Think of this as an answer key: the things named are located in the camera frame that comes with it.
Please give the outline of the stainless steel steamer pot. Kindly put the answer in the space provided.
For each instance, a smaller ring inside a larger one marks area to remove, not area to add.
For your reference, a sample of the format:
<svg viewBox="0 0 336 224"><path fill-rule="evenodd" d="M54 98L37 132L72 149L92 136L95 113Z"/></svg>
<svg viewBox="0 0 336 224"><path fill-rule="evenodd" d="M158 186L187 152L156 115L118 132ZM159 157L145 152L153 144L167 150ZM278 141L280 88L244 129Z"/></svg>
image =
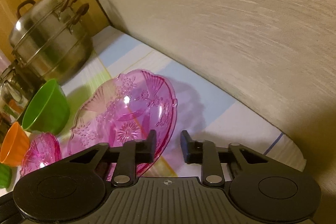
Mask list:
<svg viewBox="0 0 336 224"><path fill-rule="evenodd" d="M17 6L17 22L9 35L12 54L40 79L70 80L89 59L93 42L80 22L89 10L78 0L25 0Z"/></svg>

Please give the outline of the large green plastic bowl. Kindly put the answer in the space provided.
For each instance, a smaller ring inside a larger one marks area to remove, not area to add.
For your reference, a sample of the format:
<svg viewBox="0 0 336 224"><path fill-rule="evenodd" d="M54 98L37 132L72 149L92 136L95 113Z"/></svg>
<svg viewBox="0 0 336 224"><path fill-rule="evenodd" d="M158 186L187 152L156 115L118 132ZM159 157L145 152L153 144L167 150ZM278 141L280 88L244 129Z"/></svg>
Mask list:
<svg viewBox="0 0 336 224"><path fill-rule="evenodd" d="M8 188L11 184L12 170L9 166L0 164L0 188Z"/></svg>

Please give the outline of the small pink glass bowl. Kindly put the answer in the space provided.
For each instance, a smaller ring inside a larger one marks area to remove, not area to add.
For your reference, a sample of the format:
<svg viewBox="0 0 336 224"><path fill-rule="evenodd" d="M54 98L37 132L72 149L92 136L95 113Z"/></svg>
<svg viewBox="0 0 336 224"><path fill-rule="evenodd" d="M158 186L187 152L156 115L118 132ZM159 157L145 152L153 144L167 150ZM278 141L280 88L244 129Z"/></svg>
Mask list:
<svg viewBox="0 0 336 224"><path fill-rule="evenodd" d="M50 132L40 133L31 141L21 164L20 176L23 177L62 159L60 144Z"/></svg>

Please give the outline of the small green plastic bowl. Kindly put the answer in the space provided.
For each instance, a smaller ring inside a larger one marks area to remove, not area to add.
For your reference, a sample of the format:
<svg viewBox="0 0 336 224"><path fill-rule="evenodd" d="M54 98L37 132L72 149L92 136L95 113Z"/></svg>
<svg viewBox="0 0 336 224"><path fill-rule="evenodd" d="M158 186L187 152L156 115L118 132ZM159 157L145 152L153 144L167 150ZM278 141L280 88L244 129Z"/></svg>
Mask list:
<svg viewBox="0 0 336 224"><path fill-rule="evenodd" d="M59 134L70 117L66 96L55 79L48 80L34 95L22 120L28 132Z"/></svg>

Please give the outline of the stainless steel kettle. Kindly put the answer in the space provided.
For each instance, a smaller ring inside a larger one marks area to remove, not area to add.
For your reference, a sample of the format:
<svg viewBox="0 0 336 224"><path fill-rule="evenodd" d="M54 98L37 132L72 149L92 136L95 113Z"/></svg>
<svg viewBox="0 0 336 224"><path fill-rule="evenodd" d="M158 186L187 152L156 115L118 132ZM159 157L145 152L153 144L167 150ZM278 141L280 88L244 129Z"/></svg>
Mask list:
<svg viewBox="0 0 336 224"><path fill-rule="evenodd" d="M21 84L25 81L15 67L9 66L1 74L1 115L13 124L23 114L29 99Z"/></svg>

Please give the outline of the pastel checkered tablecloth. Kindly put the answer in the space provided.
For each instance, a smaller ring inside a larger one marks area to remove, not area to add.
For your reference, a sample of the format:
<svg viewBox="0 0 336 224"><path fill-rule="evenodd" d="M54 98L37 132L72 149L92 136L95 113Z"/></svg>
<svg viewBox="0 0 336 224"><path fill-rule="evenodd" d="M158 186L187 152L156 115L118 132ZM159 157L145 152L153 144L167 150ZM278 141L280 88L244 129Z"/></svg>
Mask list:
<svg viewBox="0 0 336 224"><path fill-rule="evenodd" d="M62 144L70 138L78 109L96 89L120 74L144 69L171 82L178 104L177 122L167 147L152 163L138 166L139 176L200 176L199 165L186 164L183 160L180 145L183 130L195 140L209 140L218 147L240 143L294 169L305 168L302 152L288 136L231 95L164 54L112 27L93 37L93 47L84 68L60 86L70 107L66 125L60 134L54 135L61 153Z"/></svg>

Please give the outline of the orange plastic bowl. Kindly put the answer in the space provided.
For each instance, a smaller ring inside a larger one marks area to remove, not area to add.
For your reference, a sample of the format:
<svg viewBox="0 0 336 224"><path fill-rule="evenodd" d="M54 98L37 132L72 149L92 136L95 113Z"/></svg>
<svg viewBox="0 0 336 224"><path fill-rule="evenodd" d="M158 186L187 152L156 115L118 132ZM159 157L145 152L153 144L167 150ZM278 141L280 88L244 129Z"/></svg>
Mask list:
<svg viewBox="0 0 336 224"><path fill-rule="evenodd" d="M30 147L30 140L18 122L14 122L6 133L1 146L1 163L10 167L21 165Z"/></svg>

